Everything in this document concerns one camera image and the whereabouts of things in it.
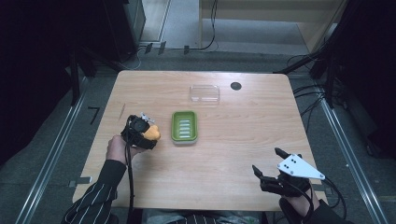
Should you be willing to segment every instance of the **human hand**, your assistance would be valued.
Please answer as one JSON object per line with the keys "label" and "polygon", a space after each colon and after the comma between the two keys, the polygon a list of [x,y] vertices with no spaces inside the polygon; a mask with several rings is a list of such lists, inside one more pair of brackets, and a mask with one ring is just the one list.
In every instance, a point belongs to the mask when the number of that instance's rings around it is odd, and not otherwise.
{"label": "human hand", "polygon": [[[120,161],[126,165],[125,159],[125,141],[120,135],[114,135],[112,139],[108,141],[106,160]],[[140,147],[130,147],[131,158],[136,154],[145,151],[145,149]]]}
{"label": "human hand", "polygon": [[[311,197],[311,190],[312,187],[306,191],[306,195],[308,195],[308,197]],[[286,197],[283,196],[286,200],[288,200],[288,202],[291,204],[291,206],[293,206],[294,210],[301,216],[301,217],[305,217],[309,211],[309,201],[305,198],[304,195],[300,196],[300,197]],[[315,211],[319,206],[319,200],[318,200],[318,196],[315,193],[315,191],[312,192],[312,204],[314,205],[314,210]]]}

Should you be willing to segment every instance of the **green tray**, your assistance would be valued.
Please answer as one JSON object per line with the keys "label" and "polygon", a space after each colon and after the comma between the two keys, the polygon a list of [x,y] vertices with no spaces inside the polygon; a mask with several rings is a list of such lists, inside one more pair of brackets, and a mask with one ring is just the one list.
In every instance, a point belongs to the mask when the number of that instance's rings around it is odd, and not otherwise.
{"label": "green tray", "polygon": [[195,143],[197,135],[197,118],[195,112],[177,111],[172,115],[172,139],[174,143]]}

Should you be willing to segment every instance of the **person's arm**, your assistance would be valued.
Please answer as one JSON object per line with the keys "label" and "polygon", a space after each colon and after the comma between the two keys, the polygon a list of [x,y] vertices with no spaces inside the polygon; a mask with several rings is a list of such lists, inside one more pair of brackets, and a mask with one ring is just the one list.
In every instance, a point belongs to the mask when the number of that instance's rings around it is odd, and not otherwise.
{"label": "person's arm", "polygon": [[[117,199],[117,186],[126,170],[125,142],[121,136],[114,136],[109,142],[106,161],[98,180],[70,207],[62,223],[107,223],[113,200]],[[133,157],[143,149],[131,148]]]}
{"label": "person's arm", "polygon": [[[311,189],[306,192],[306,195],[311,195]],[[352,224],[350,221],[340,218],[331,208],[322,200],[318,200],[315,192],[312,192],[312,203],[314,205],[314,212],[311,218],[305,223],[307,224]],[[309,210],[309,202],[304,196],[300,197],[285,197],[293,206],[294,210],[301,216],[305,217]]]}

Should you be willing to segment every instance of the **person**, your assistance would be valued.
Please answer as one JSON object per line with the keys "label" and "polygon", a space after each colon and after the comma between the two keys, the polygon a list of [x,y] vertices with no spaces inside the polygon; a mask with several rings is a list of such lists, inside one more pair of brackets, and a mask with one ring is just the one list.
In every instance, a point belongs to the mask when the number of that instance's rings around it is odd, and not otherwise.
{"label": "person", "polygon": [[[118,218],[111,214],[111,204],[113,200],[117,199],[117,186],[126,170],[127,162],[124,150],[125,142],[122,137],[114,135],[108,141],[106,160],[97,182],[91,185],[85,194],[73,203],[64,214],[61,223],[118,223]],[[138,147],[130,147],[130,150],[132,158],[145,151],[145,149]],[[335,214],[329,205],[318,199],[315,192],[312,195],[314,212],[306,223],[351,223]],[[301,217],[305,217],[309,210],[309,202],[304,196],[285,198]],[[185,216],[178,216],[178,218],[179,220],[171,220],[167,223],[223,223],[221,218],[214,219],[213,217],[207,217],[205,214],[185,214]]]}

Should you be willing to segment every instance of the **background desk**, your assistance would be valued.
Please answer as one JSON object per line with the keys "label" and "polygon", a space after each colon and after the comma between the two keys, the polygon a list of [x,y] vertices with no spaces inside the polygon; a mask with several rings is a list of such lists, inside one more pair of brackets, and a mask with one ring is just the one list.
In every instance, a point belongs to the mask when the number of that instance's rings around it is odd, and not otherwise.
{"label": "background desk", "polygon": [[[210,19],[214,0],[200,0],[202,19]],[[219,0],[216,19],[245,21],[294,21],[309,52],[315,51],[332,24],[344,12],[347,0]]]}
{"label": "background desk", "polygon": [[[241,90],[231,89],[235,81],[242,84]],[[194,84],[218,85],[219,105],[192,104],[189,90]],[[178,110],[197,114],[195,145],[176,147],[172,142],[171,118]],[[277,176],[276,165],[282,159],[274,147],[301,153],[315,165],[284,75],[124,71],[110,95],[81,176],[97,180],[108,140],[122,131],[129,115],[140,112],[156,120],[162,138],[152,151],[133,160],[135,207],[279,210],[279,197],[261,191],[251,165]],[[73,200],[87,187],[78,185]],[[129,205],[127,174],[113,205]]]}

